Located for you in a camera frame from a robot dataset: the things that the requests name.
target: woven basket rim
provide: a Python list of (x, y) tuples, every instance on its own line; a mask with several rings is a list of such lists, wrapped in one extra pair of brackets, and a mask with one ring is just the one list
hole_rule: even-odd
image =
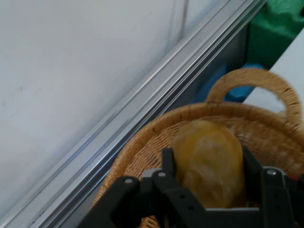
[(189, 115), (203, 108), (210, 108), (212, 110), (210, 116), (215, 116), (215, 112), (222, 110), (219, 111), (223, 112), (223, 114), (219, 114), (221, 116), (239, 117), (249, 121), (263, 123), (268, 127), (274, 128), (277, 131), (285, 134), (304, 147), (304, 129), (302, 129), (299, 124), (291, 123), (286, 118), (283, 118), (269, 110), (249, 104), (240, 104), (234, 102), (189, 104), (163, 114), (139, 130), (119, 153), (103, 184), (108, 187), (112, 183), (111, 180), (115, 180), (123, 175), (123, 172), (125, 171), (129, 162), (133, 159), (136, 152), (142, 149), (150, 138), (159, 135), (162, 130), (174, 124), (178, 124), (182, 121), (199, 119), (199, 116), (197, 118), (194, 116), (192, 119)]

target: green cloth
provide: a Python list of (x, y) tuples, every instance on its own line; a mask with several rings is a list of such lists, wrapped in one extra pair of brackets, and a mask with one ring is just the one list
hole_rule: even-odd
[(304, 28), (304, 0), (268, 0), (249, 29), (247, 62), (270, 69)]

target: screw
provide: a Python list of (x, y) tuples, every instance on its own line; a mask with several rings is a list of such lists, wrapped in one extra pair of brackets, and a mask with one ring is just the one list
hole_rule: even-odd
[(128, 178), (128, 179), (125, 179), (124, 182), (125, 182), (126, 184), (131, 184), (131, 183), (133, 182), (133, 180), (130, 179), (130, 178)]
[(267, 170), (267, 174), (276, 175), (276, 171), (275, 170)]
[(159, 176), (159, 177), (165, 177), (165, 176), (166, 176), (166, 173), (164, 173), (164, 172), (159, 172), (159, 173), (158, 173), (158, 176)]

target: white panel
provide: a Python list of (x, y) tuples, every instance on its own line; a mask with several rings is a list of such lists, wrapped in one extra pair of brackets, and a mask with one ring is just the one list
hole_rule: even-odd
[(164, 55), (173, 0), (2, 0), (0, 217)]
[(187, 35), (195, 26), (222, 0), (186, 0), (188, 1), (187, 17), (184, 35)]
[[(299, 95), (302, 106), (304, 101), (303, 50), (304, 30), (300, 32), (270, 70), (279, 74), (295, 89)], [(273, 112), (280, 112), (285, 109), (284, 104), (275, 94), (262, 88), (255, 88), (245, 103), (259, 106)]]

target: yellow fruit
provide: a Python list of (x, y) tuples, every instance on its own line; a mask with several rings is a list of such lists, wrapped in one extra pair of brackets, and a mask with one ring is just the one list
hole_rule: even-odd
[(172, 141), (176, 178), (206, 208), (242, 207), (245, 176), (241, 144), (226, 127), (192, 121)]

